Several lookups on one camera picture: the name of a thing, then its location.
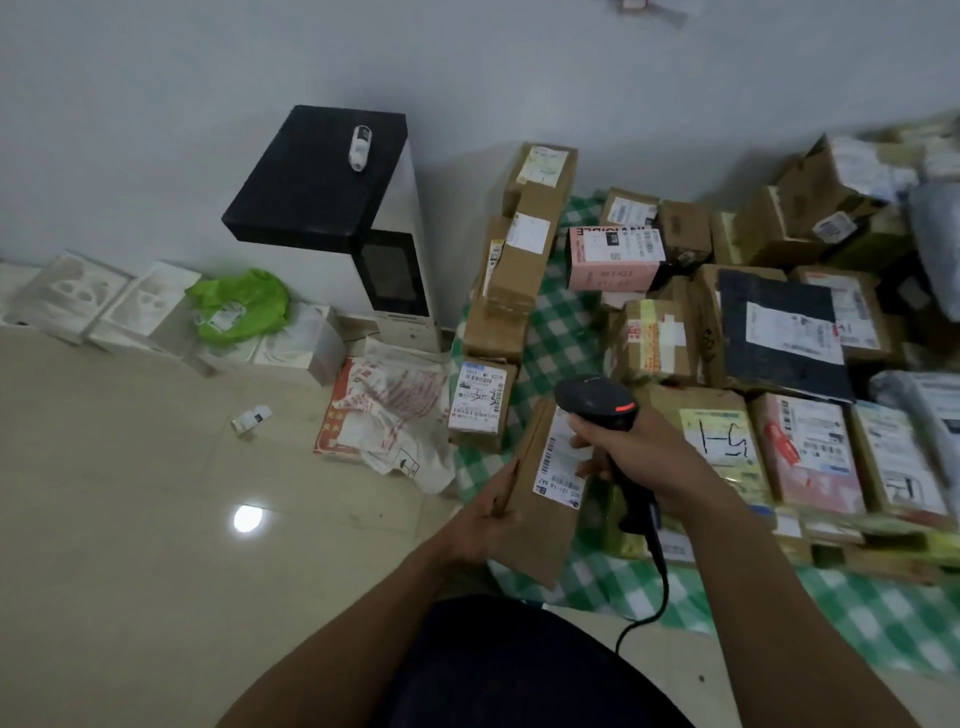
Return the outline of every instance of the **packing tape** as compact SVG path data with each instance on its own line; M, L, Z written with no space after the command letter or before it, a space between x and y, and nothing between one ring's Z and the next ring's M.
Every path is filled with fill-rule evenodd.
M657 321L657 306L649 299L640 302L640 369L644 372L660 371L660 326Z

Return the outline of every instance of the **display screen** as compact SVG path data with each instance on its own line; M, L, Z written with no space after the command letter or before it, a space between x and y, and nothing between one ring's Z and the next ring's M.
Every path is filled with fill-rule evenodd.
M400 248L369 243L361 255L377 296L402 301L417 299L407 256Z

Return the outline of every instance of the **hand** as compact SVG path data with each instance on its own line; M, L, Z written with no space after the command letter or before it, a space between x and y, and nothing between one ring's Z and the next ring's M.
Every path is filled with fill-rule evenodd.
M516 460L511 460L430 539L447 565L485 564L504 532L519 523L519 513L503 512L515 472Z
M682 432L653 407L641 407L629 432L605 429L570 415L574 448L593 445L593 460L580 464L578 475L600 473L610 480L610 460L634 482L649 488L670 513L679 517L739 500L736 492L690 445Z

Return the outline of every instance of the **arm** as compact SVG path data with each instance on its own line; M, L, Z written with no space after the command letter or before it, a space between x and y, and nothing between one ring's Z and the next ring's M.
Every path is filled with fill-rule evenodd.
M776 539L656 410L631 432L571 416L574 447L602 449L678 516L693 544L745 728L917 728L807 595ZM582 473L602 470L605 455Z
M496 517L516 462L342 615L264 673L218 726L366 725L452 571L483 564L515 519Z

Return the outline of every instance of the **black package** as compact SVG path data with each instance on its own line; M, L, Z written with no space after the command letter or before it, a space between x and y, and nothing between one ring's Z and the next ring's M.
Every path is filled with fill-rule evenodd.
M726 368L743 389L853 401L830 289L721 270Z

